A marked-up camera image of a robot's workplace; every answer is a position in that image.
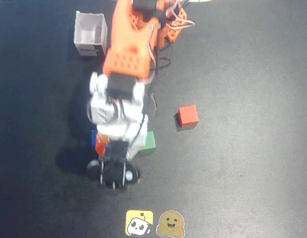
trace blue cube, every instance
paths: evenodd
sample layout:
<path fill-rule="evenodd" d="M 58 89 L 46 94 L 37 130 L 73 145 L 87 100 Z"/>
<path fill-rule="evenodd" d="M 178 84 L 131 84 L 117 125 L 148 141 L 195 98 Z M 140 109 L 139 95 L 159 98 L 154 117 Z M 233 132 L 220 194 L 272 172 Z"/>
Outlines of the blue cube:
<path fill-rule="evenodd" d="M 91 146 L 92 147 L 96 146 L 96 136 L 97 136 L 97 131 L 92 130 L 92 139 L 91 139 Z"/>

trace hugging face logo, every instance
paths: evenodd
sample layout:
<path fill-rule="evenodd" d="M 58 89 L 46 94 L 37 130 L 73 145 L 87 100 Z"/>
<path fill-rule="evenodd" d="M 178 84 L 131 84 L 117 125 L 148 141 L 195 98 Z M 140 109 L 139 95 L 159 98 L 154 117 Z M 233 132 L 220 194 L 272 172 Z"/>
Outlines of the hugging face logo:
<path fill-rule="evenodd" d="M 152 230 L 153 213 L 151 211 L 130 210 L 126 214 L 125 233 L 128 236 L 144 236 Z"/>
<path fill-rule="evenodd" d="M 177 211 L 167 211 L 163 213 L 160 217 L 156 233 L 161 237 L 184 237 L 185 229 L 183 216 Z"/>

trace sticker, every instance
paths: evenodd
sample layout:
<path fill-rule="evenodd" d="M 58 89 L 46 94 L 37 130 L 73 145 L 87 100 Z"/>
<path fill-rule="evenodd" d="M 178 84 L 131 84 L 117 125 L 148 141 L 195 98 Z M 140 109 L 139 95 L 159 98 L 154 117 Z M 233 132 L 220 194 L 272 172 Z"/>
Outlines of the sticker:
<path fill-rule="evenodd" d="M 177 211 L 167 211 L 159 219 L 156 230 L 161 237 L 182 238 L 185 236 L 184 218 Z"/>
<path fill-rule="evenodd" d="M 152 231 L 153 213 L 151 211 L 127 211 L 125 233 L 128 236 L 145 236 Z"/>

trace white box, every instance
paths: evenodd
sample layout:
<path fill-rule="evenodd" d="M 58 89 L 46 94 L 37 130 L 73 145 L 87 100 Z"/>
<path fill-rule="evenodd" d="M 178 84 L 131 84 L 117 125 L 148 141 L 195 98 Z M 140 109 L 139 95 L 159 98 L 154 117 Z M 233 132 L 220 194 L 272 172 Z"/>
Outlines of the white box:
<path fill-rule="evenodd" d="M 74 44 L 81 56 L 104 56 L 107 49 L 107 24 L 102 13 L 76 11 Z"/>

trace white wire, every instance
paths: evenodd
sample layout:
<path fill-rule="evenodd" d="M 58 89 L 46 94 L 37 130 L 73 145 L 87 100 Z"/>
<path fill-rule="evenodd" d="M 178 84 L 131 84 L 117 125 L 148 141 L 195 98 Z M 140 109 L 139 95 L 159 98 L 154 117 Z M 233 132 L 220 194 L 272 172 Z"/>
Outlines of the white wire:
<path fill-rule="evenodd" d="M 166 9 L 166 11 L 165 11 L 166 16 L 168 16 L 170 14 L 170 12 L 177 7 L 177 5 L 178 5 L 178 0 L 176 0 L 175 3 L 172 6 L 170 6 L 169 8 Z"/>
<path fill-rule="evenodd" d="M 158 105 L 157 105 L 157 102 L 155 100 L 155 97 L 153 96 L 153 93 L 151 93 L 150 96 L 151 96 L 151 99 L 152 99 L 152 101 L 154 103 L 154 113 L 153 113 L 153 115 L 154 115 L 154 117 L 156 117 L 156 115 L 158 113 Z"/>
<path fill-rule="evenodd" d="M 188 0 L 188 2 L 207 2 L 212 0 Z"/>
<path fill-rule="evenodd" d="M 173 13 L 173 15 L 174 15 L 177 19 L 181 20 L 182 22 L 188 23 L 188 25 L 183 25 L 183 26 L 171 26 L 170 24 L 167 23 L 167 26 L 168 26 L 169 28 L 171 28 L 172 30 L 179 30 L 179 29 L 182 29 L 182 28 L 188 28 L 188 27 L 191 27 L 191 26 L 195 25 L 195 22 L 193 22 L 193 21 L 191 21 L 191 20 L 186 20 L 186 19 L 183 19 L 183 18 L 178 17 L 178 16 L 176 15 L 176 13 L 175 13 L 173 10 L 171 10 L 171 12 Z"/>
<path fill-rule="evenodd" d="M 151 39 L 152 39 L 152 35 L 153 35 L 153 30 L 154 30 L 154 26 L 152 25 L 152 33 L 151 33 L 151 36 L 150 36 L 150 40 L 149 40 L 149 43 L 148 43 L 148 50 L 149 50 L 149 54 L 154 62 L 154 70 L 151 74 L 151 76 L 147 79 L 147 80 L 142 80 L 142 82 L 145 84 L 145 85 L 148 85 L 150 83 L 152 83 L 154 77 L 155 77 L 155 69 L 157 67 L 157 62 L 155 61 L 155 57 L 154 57 L 154 54 L 152 52 L 152 48 L 151 48 Z"/>

